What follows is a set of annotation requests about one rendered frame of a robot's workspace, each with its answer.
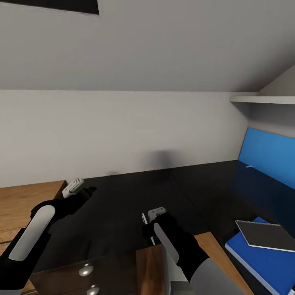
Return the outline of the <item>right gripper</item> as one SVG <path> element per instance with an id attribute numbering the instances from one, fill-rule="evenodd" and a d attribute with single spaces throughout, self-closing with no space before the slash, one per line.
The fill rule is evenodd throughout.
<path id="1" fill-rule="evenodd" d="M 142 226 L 142 230 L 143 230 L 143 236 L 145 239 L 147 238 L 151 238 L 151 237 L 154 237 L 154 236 L 157 236 L 155 233 L 154 233 L 154 230 L 153 230 L 153 224 L 154 224 L 155 220 L 152 221 L 151 223 L 149 224 L 146 224 L 146 225 L 143 225 Z"/>

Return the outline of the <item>notebook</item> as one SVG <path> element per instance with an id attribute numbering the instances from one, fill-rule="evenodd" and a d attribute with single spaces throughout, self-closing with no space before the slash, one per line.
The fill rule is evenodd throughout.
<path id="1" fill-rule="evenodd" d="M 282 225 L 241 220 L 235 222 L 249 246 L 295 252 L 295 239 Z"/>

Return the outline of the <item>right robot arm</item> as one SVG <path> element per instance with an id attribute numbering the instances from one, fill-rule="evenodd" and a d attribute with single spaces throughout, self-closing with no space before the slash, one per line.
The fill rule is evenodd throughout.
<path id="1" fill-rule="evenodd" d="M 248 295 L 208 256 L 191 233 L 178 226 L 165 208 L 148 211 L 148 217 L 150 223 L 142 226 L 144 238 L 160 239 L 196 295 Z"/>

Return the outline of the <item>pen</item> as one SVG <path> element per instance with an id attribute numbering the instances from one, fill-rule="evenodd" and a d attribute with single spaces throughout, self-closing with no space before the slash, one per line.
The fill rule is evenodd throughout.
<path id="1" fill-rule="evenodd" d="M 143 215 L 142 216 L 142 219 L 144 218 L 145 224 L 148 224 L 143 213 L 142 213 L 142 215 Z M 153 237 L 151 237 L 151 240 L 152 240 L 153 244 L 155 245 Z"/>

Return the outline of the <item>folder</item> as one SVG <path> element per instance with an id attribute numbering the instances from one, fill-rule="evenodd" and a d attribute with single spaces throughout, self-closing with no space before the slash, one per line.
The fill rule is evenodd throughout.
<path id="1" fill-rule="evenodd" d="M 295 295 L 295 252 L 249 246 L 242 232 L 225 247 L 273 295 Z"/>

